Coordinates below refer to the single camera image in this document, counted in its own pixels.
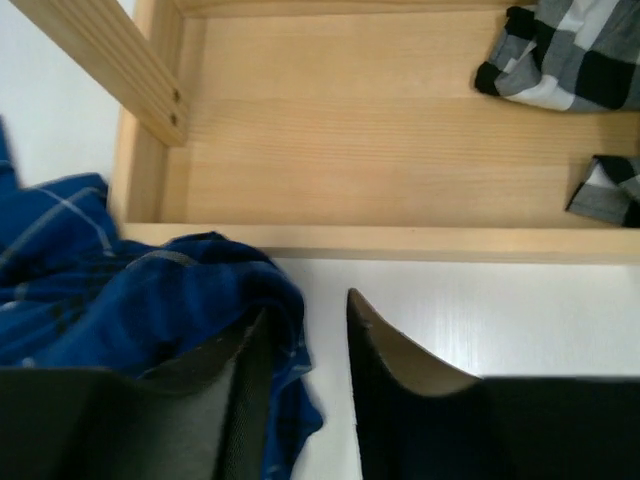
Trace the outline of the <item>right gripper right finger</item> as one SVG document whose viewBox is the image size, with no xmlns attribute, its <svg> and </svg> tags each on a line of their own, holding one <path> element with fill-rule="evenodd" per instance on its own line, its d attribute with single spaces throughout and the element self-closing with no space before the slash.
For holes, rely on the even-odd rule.
<svg viewBox="0 0 640 480">
<path fill-rule="evenodd" d="M 356 289 L 346 321 L 366 479 L 635 479 L 634 377 L 478 377 L 395 329 Z"/>
</svg>

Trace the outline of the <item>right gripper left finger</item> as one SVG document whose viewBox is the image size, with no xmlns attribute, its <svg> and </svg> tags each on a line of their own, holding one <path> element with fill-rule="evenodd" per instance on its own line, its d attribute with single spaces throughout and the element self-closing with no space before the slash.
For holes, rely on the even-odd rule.
<svg viewBox="0 0 640 480">
<path fill-rule="evenodd" d="M 106 369 L 1 372 L 5 479 L 257 479 L 272 347 L 253 311 L 139 379 Z"/>
</svg>

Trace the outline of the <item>blue plaid shirt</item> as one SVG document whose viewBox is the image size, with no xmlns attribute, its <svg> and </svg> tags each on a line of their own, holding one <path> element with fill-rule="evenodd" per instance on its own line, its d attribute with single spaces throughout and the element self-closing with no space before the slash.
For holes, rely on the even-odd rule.
<svg viewBox="0 0 640 480">
<path fill-rule="evenodd" d="M 121 238 L 98 174 L 19 184 L 1 151 L 1 372 L 111 370 L 139 379 L 253 311 L 266 311 L 272 375 L 257 479 L 288 479 L 323 424 L 298 287 L 263 252 L 209 232 L 150 246 Z"/>
</svg>

